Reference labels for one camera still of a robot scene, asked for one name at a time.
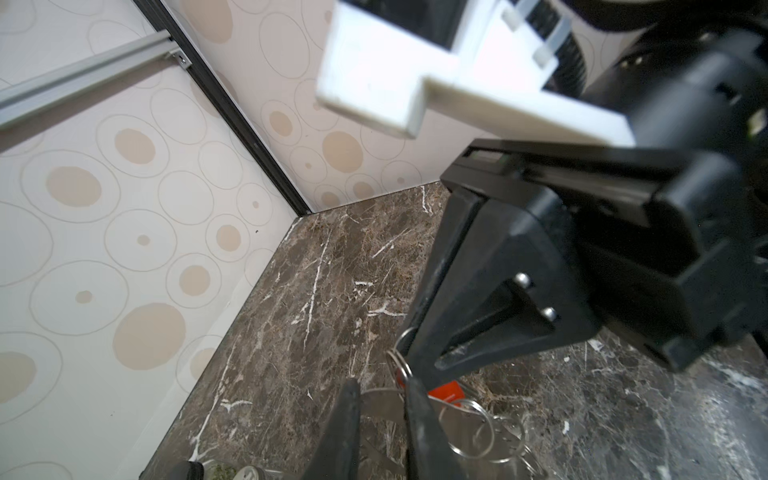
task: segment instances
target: polka dot wallpaper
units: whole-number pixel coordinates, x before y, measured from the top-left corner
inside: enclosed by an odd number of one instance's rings
[[[430,111],[419,138],[403,140],[320,107],[315,80],[333,0],[167,3],[315,211],[436,181],[488,136]],[[634,39],[574,25],[590,81]]]
[[[194,4],[226,42],[240,7]],[[131,0],[0,0],[0,88],[150,32]],[[0,132],[0,479],[136,478],[294,218],[172,62]]]

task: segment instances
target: key ring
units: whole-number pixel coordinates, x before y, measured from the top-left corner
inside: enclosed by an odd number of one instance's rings
[[[451,442],[448,442],[448,446],[451,447],[451,450],[453,450],[457,455],[460,455],[466,459],[469,460],[478,460],[480,458],[485,457],[488,453],[491,452],[493,449],[493,445],[496,443],[496,432],[493,428],[493,417],[491,417],[491,414],[488,413],[488,410],[482,408],[482,406],[477,403],[475,400],[470,399],[460,399],[457,400],[455,403],[458,403],[461,406],[469,406],[474,410],[477,410],[477,412],[485,418],[485,423],[488,425],[488,428],[491,429],[491,441],[488,443],[488,446],[480,452],[479,455],[470,455],[464,450],[461,450],[459,447],[453,445]],[[445,407],[440,411],[440,415],[437,417],[437,421],[442,424],[442,416],[445,413]]]
[[[503,416],[503,415],[494,415],[493,419],[494,419],[496,425],[501,425],[502,428],[506,430],[506,432],[504,432],[502,429],[496,430],[497,433],[501,433],[502,434],[502,440],[505,440],[505,441],[507,440],[506,437],[504,437],[504,435],[510,435],[510,436],[513,436],[513,437],[517,438],[519,443],[518,443],[518,446],[515,449],[510,451],[509,457],[497,458],[496,460],[488,460],[488,462],[501,464],[501,463],[510,462],[511,460],[514,460],[515,458],[519,458],[519,457],[522,457],[523,455],[525,455],[525,450],[528,447],[525,444],[526,435],[525,435],[525,428],[523,428],[523,425],[522,424],[519,425],[521,431],[520,431],[520,436],[518,437],[518,435],[516,433],[514,433],[512,430],[508,429],[506,427],[506,425],[504,424],[504,421],[515,422],[514,419],[512,419],[512,418],[510,418],[508,416]]]
[[[531,460],[533,461],[534,465],[531,465],[528,460],[525,459],[525,455],[530,453],[531,454]],[[544,467],[541,466],[541,463],[536,459],[536,456],[534,455],[533,451],[526,445],[525,451],[522,455],[520,455],[520,460],[523,462],[523,465],[525,465],[525,468],[528,470],[528,473],[535,477],[539,478],[546,478],[547,471],[544,470]]]
[[[395,372],[400,372],[403,384],[407,384],[408,381],[413,377],[413,372],[411,371],[411,367],[408,366],[406,359],[402,357],[402,354],[397,349],[387,350],[386,355],[389,363],[392,365],[392,367],[394,367]],[[393,374],[392,376],[395,380],[395,386],[400,388],[400,384],[397,382],[397,375]]]
[[[399,351],[397,347],[400,346],[400,342],[402,342],[409,333],[415,332],[415,331],[416,331],[416,327],[414,326],[408,327],[403,333],[400,334],[399,337],[397,337],[397,340],[395,340],[395,346],[393,347],[393,349]]]

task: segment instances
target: orange key tag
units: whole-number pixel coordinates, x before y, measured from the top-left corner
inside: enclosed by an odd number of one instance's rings
[[[445,403],[453,403],[465,399],[464,390],[455,380],[429,391],[429,396],[442,400]]]

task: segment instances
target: beige circle pattern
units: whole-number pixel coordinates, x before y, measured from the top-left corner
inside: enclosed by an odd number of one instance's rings
[[[234,85],[232,85],[232,82],[230,81],[230,79],[225,77],[224,74],[218,70],[216,70],[216,75],[219,78],[219,80],[221,80],[221,84],[224,86],[224,88],[227,89],[232,99],[234,99],[235,102],[239,101],[237,98],[237,90],[235,90],[235,87]]]
[[[29,311],[49,332],[86,335],[118,319],[127,302],[128,282],[119,270],[95,260],[79,260],[57,266],[38,281]]]
[[[221,44],[232,38],[232,11],[227,0],[182,0],[181,6],[206,40]]]
[[[240,157],[231,147],[219,141],[211,141],[200,147],[197,161],[206,180],[222,190],[232,190],[243,180]]]
[[[104,247],[117,265],[137,272],[155,270],[176,252],[176,231],[151,210],[128,210],[117,215],[104,232]]]
[[[37,11],[32,0],[13,0],[3,2],[4,10],[0,14],[0,35],[27,31],[37,20]]]
[[[172,359],[184,344],[187,325],[176,307],[148,303],[118,324],[112,349],[118,362],[132,370],[151,370]]]
[[[270,6],[270,0],[232,0],[240,10],[246,13],[261,13]]]
[[[61,351],[36,333],[0,333],[0,425],[24,415],[56,387],[63,362]]]
[[[392,160],[406,145],[404,138],[390,137],[367,127],[360,128],[360,140],[366,151],[379,160]]]
[[[99,54],[138,40],[142,36],[121,23],[100,20],[88,29],[88,44],[91,46],[91,51]]]
[[[266,225],[272,218],[272,198],[261,185],[244,184],[237,191],[237,210],[251,225]]]
[[[157,187],[163,211],[183,225],[198,225],[214,211],[214,194],[205,180],[186,170],[170,172]]]
[[[354,174],[347,178],[345,188],[347,196],[355,200],[367,200],[382,193],[376,180],[365,174]]]
[[[0,480],[72,480],[72,474],[56,462],[32,462],[0,473]]]
[[[176,21],[181,25],[182,29],[184,30],[184,33],[186,33],[187,36],[191,38],[192,42],[195,45],[199,45],[200,39],[197,37],[197,33],[195,32],[195,29],[192,27],[190,22],[187,21],[187,18],[175,8],[171,8],[170,10],[173,12],[173,15]]]
[[[0,202],[0,286],[39,272],[53,254],[53,235],[32,212]]]
[[[205,230],[208,250],[223,262],[237,262],[250,249],[250,231],[234,215],[223,214],[211,219]]]
[[[130,115],[105,118],[96,128],[96,142],[109,163],[132,177],[155,177],[163,173],[170,160],[163,135]]]
[[[421,183],[422,175],[419,170],[408,162],[392,161],[382,170],[382,185],[388,192],[396,192]]]
[[[208,130],[205,116],[191,98],[172,88],[162,88],[150,99],[152,117],[168,137],[180,144],[200,143]]]
[[[310,46],[301,27],[288,15],[270,13],[262,19],[259,45],[266,62],[280,76],[301,78],[310,67]]]
[[[333,18],[333,0],[301,0],[301,19],[312,42],[325,48],[328,28]]]
[[[362,166],[362,147],[345,131],[332,131],[323,138],[323,156],[328,165],[345,174]]]
[[[294,145],[301,139],[299,117],[282,101],[265,103],[261,108],[261,121],[266,132],[283,145]]]
[[[207,348],[195,353],[190,361],[190,373],[192,374],[192,378],[199,379],[200,376],[203,375],[205,367],[208,366],[208,362],[210,362],[210,359],[214,356],[215,352],[216,349]]]
[[[179,306],[206,306],[221,291],[221,269],[208,255],[188,253],[168,268],[165,288],[170,299]]]
[[[96,15],[104,9],[104,0],[49,0],[50,3],[76,15]]]
[[[18,397],[29,388],[38,368],[35,361],[23,353],[0,352],[0,403]]]
[[[256,285],[266,266],[272,260],[274,252],[266,248],[258,248],[248,255],[245,260],[245,278],[251,286]]]
[[[315,130],[327,131],[336,126],[339,115],[326,110],[317,103],[315,90],[315,80],[308,78],[296,86],[296,91],[293,92],[293,101],[296,104],[296,110],[306,124]]]
[[[187,393],[192,391],[221,340],[218,335],[204,335],[190,341],[181,350],[176,361],[176,381],[182,390]]]
[[[325,180],[328,174],[328,168],[323,157],[311,148],[294,148],[288,160],[293,172],[300,179],[311,184],[318,184]]]
[[[68,150],[35,155],[22,169],[22,192],[44,214],[72,223],[100,220],[120,201],[120,184],[111,170]]]
[[[320,205],[321,210],[324,210],[346,204],[348,199],[341,190],[333,185],[320,185],[315,189],[315,202]]]

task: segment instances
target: metal bracket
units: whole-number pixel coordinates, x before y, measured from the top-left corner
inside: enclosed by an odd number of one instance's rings
[[[490,363],[590,339],[601,327],[574,265],[574,224],[560,197],[487,171],[498,165],[482,171],[459,162],[442,175],[454,193],[398,344],[428,389]]]
[[[176,50],[169,51],[168,58],[175,58],[179,63],[179,66],[184,70],[187,70],[192,66],[192,61],[190,61],[189,57],[187,57],[187,54],[184,53],[184,50],[182,50],[181,47],[177,48]]]
[[[179,46],[162,30],[5,88],[0,92],[0,130],[177,50]]]

